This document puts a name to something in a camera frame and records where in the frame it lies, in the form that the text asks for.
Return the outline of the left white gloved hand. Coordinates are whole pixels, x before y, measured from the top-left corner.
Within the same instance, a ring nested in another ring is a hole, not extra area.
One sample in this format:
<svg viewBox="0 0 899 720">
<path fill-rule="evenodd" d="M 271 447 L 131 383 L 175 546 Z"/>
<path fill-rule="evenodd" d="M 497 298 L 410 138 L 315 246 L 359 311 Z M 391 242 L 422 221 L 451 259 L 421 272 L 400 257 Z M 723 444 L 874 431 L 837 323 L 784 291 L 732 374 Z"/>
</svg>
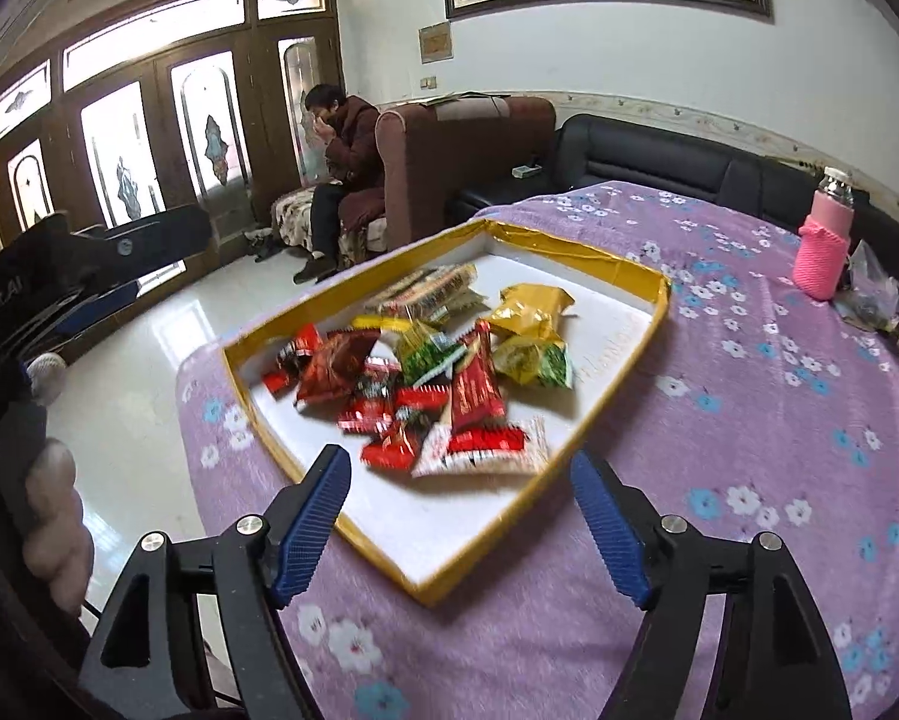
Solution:
<svg viewBox="0 0 899 720">
<path fill-rule="evenodd" d="M 29 572 L 47 585 L 57 608 L 79 617 L 95 566 L 95 544 L 83 525 L 83 500 L 75 479 L 72 452 L 50 437 L 25 481 L 36 525 L 26 535 L 23 559 Z"/>
</svg>

